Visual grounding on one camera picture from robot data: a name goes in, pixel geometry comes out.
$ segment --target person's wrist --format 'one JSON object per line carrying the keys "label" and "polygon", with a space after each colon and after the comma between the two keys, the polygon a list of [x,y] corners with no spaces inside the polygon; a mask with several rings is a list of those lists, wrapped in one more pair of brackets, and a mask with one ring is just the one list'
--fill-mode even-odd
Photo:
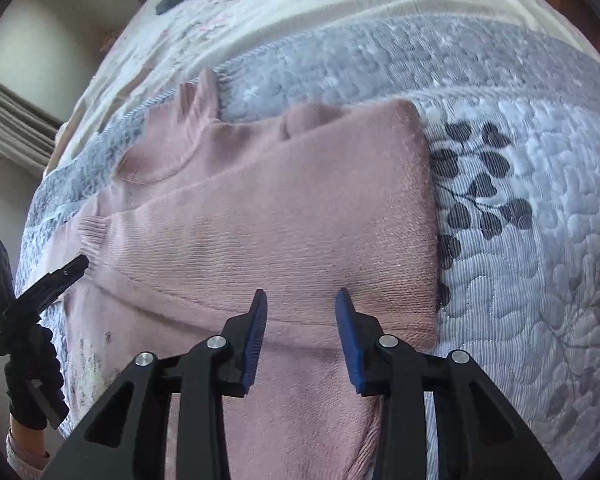
{"label": "person's wrist", "polygon": [[23,426],[13,418],[13,415],[11,415],[10,431],[11,438],[17,443],[19,448],[40,458],[48,456],[45,448],[44,431],[32,430]]}

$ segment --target wall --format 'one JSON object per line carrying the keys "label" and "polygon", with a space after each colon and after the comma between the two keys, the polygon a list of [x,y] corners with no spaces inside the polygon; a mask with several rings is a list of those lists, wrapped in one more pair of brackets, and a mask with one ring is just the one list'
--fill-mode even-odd
{"label": "wall", "polygon": [[[39,181],[8,160],[0,162],[0,239],[7,248],[13,272],[18,268],[20,241],[29,204]],[[0,448],[9,428],[9,401],[5,393],[4,364],[0,357]],[[58,446],[58,436],[49,434],[51,450]]]}
{"label": "wall", "polygon": [[66,121],[136,0],[13,0],[0,19],[0,83]]}

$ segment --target knit fabric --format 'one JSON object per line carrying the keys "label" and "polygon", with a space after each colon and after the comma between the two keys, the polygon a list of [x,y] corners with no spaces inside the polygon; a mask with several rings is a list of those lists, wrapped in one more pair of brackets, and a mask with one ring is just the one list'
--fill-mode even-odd
{"label": "knit fabric", "polygon": [[[334,297],[346,286],[385,331],[434,343],[435,209],[417,112],[403,100],[309,104],[225,124],[215,95],[207,72],[151,111],[112,185],[45,251],[36,276],[90,258],[64,300],[71,409],[85,413],[138,352],[184,353],[218,333],[264,288],[256,383],[224,402],[232,478],[361,479],[378,403],[349,383]],[[166,465],[172,476],[173,447]]]}

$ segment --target sweater sleeve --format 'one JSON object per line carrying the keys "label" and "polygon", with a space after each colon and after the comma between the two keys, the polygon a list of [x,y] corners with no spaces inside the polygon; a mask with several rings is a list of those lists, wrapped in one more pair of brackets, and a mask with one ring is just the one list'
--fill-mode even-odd
{"label": "sweater sleeve", "polygon": [[41,458],[21,449],[12,439],[11,433],[7,435],[7,462],[20,478],[37,480],[49,460],[48,455],[46,458]]}

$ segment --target quilted bedspread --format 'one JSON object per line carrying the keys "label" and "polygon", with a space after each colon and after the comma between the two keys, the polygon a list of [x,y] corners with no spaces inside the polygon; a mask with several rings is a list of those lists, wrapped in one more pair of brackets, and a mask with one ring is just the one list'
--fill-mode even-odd
{"label": "quilted bedspread", "polygon": [[[600,64],[513,25],[450,16],[313,30],[216,67],[221,119],[292,104],[401,95],[424,122],[440,251],[438,343],[467,350],[518,410],[563,478],[600,450]],[[147,101],[92,139],[36,192],[22,241],[21,292],[55,228],[106,185],[140,135]],[[60,304],[45,313],[68,356]],[[428,405],[429,477],[436,429]],[[75,417],[62,429],[69,433]]]}

